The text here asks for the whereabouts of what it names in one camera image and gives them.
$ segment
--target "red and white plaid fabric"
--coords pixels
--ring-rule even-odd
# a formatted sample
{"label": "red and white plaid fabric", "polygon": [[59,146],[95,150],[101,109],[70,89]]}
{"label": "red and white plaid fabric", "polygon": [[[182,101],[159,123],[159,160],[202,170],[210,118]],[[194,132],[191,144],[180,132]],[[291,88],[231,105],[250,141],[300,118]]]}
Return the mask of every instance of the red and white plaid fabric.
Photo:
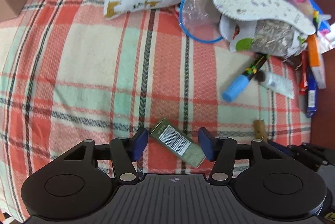
{"label": "red and white plaid fabric", "polygon": [[[197,141],[197,130],[240,143],[263,119],[282,144],[309,141],[310,120],[290,100],[252,81],[225,103],[221,92],[253,60],[224,41],[201,44],[182,33],[169,9],[103,18],[103,0],[28,0],[0,23],[0,207],[23,221],[25,179],[84,139],[108,143],[162,117]],[[295,72],[271,58],[266,70]],[[213,163],[186,165],[150,139],[139,173],[208,174]],[[237,161],[238,174],[247,161]],[[108,161],[99,168],[112,175]]]}

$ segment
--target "blue package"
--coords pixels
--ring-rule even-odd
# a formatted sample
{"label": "blue package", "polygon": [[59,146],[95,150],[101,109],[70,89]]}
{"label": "blue package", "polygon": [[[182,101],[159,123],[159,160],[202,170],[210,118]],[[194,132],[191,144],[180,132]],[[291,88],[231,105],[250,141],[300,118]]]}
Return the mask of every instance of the blue package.
{"label": "blue package", "polygon": [[307,100],[307,112],[306,117],[311,118],[316,112],[316,102],[317,102],[317,93],[318,85],[315,81],[313,72],[309,68],[307,71],[307,82],[308,82],[308,100]]}
{"label": "blue package", "polygon": [[[323,14],[322,10],[320,9],[320,7],[315,3],[314,0],[308,0],[313,9],[316,10],[316,11],[319,11],[319,14]],[[320,24],[320,28],[319,28],[319,32],[322,34],[322,35],[326,35],[328,33],[330,33],[330,25],[328,23],[327,20],[325,21],[321,21],[321,24]]]}

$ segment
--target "blue gripper pad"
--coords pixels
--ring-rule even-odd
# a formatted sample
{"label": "blue gripper pad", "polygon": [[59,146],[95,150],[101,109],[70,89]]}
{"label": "blue gripper pad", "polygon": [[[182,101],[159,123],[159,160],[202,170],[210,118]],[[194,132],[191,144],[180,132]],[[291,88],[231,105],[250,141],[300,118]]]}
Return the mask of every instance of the blue gripper pad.
{"label": "blue gripper pad", "polygon": [[133,142],[133,151],[130,153],[129,157],[132,162],[137,162],[143,154],[145,147],[148,144],[149,132],[145,128],[141,128],[138,132],[130,138]]}
{"label": "blue gripper pad", "polygon": [[216,143],[216,138],[206,128],[202,127],[198,130],[198,141],[206,158],[211,162],[215,161],[213,145]]}
{"label": "blue gripper pad", "polygon": [[291,150],[289,148],[287,148],[286,146],[280,145],[276,142],[273,142],[272,140],[268,140],[268,144],[273,146],[274,148],[278,149],[279,151],[285,153],[286,155],[293,157],[294,153],[291,152]]}

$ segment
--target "barcode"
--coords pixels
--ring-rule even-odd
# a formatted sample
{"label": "barcode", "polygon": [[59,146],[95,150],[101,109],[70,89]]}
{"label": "barcode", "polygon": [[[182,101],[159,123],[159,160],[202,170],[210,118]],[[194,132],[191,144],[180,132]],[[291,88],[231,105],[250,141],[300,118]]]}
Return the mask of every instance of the barcode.
{"label": "barcode", "polygon": [[180,156],[184,154],[191,142],[183,137],[170,125],[166,127],[163,133],[158,137],[170,149],[177,152]]}
{"label": "barcode", "polygon": [[308,91],[308,107],[315,107],[315,90]]}

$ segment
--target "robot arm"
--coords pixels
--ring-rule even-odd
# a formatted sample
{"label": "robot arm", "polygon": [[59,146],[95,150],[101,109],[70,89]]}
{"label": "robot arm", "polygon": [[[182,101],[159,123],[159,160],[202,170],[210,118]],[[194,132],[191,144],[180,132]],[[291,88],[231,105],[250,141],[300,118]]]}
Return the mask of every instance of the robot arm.
{"label": "robot arm", "polygon": [[[147,145],[145,129],[106,145],[84,140],[24,182],[21,195],[31,215],[26,223],[322,223],[318,215],[327,195],[322,165],[316,172],[258,139],[237,144],[205,128],[198,136],[207,159],[215,161],[208,179],[203,174],[140,179],[131,162]],[[112,161],[115,178],[97,169],[100,159]],[[248,159],[250,168],[232,178],[236,159]]]}
{"label": "robot arm", "polygon": [[287,147],[272,141],[269,141],[269,144],[322,177],[327,187],[327,195],[319,216],[335,223],[335,150],[309,143],[302,143],[300,146],[289,145]]}

